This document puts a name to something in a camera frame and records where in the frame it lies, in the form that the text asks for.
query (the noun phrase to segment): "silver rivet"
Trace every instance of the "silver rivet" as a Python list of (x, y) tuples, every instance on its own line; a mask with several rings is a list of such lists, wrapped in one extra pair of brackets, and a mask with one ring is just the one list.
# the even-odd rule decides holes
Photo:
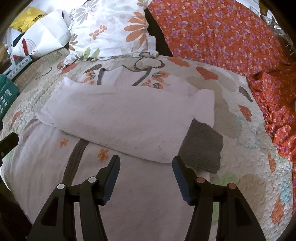
[(229, 183), (228, 186), (230, 189), (236, 189), (237, 187), (234, 183)]
[(65, 187), (64, 183), (60, 183), (59, 185), (57, 185), (57, 189), (61, 190)]
[(198, 177), (198, 178), (196, 179), (196, 181), (197, 181), (198, 183), (204, 183), (204, 182), (205, 182), (205, 179), (204, 179), (203, 177)]
[(90, 178), (89, 178), (89, 182), (90, 182), (90, 183), (94, 183), (95, 181), (96, 181), (96, 178), (95, 178), (95, 177), (90, 177)]

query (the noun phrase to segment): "quilted bedspread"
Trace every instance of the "quilted bedspread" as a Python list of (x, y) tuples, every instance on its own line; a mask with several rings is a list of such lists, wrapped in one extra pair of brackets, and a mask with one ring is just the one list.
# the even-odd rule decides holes
[[(115, 69), (125, 65), (133, 70), (151, 68), (186, 79), (198, 89), (215, 92), (214, 130), (223, 135), (221, 168), (210, 174), (210, 182), (226, 185), (236, 183), (254, 211), (267, 240), (276, 240), (292, 216), (292, 172), (289, 161), (279, 156), (276, 147), (265, 131), (265, 121), (254, 100), (245, 77), (231, 71), (190, 60), (159, 56), (151, 58), (115, 58), (107, 61), (81, 61), (58, 70), (57, 65), (67, 56), (65, 49), (52, 52), (28, 67), (16, 79), (21, 94), (3, 119), (1, 138), (11, 132), (20, 134), (28, 121), (35, 116), (50, 97), (63, 77), (83, 79), (93, 84), (99, 69)], [(165, 79), (154, 78), (140, 83), (151, 88), (165, 88)], [(13, 151), (4, 159), (1, 176), (12, 190), (8, 172)], [(214, 207), (210, 240), (215, 239), (218, 223), (218, 206)]]

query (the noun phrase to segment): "pillow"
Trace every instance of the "pillow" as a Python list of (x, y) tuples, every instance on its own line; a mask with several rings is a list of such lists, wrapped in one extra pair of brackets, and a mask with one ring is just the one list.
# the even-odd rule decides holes
[(149, 36), (144, 0), (91, 0), (70, 13), (69, 65), (77, 59), (158, 55), (156, 40)]

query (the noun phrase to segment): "white floral pillow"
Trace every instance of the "white floral pillow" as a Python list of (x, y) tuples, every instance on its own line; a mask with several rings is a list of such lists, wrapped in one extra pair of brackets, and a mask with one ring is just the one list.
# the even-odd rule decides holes
[(91, 0), (70, 13), (69, 65), (77, 59), (109, 59), (149, 52), (156, 56), (144, 8), (146, 0)]

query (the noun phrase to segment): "yellow package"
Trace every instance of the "yellow package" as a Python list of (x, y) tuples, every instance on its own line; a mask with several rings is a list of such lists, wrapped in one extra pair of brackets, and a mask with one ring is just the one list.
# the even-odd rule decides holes
[(24, 11), (20, 13), (20, 15), (13, 21), (10, 26), (13, 29), (16, 29), (17, 31), (23, 33), (26, 32), (40, 18), (43, 18), (46, 15), (47, 13), (38, 8), (27, 7)]

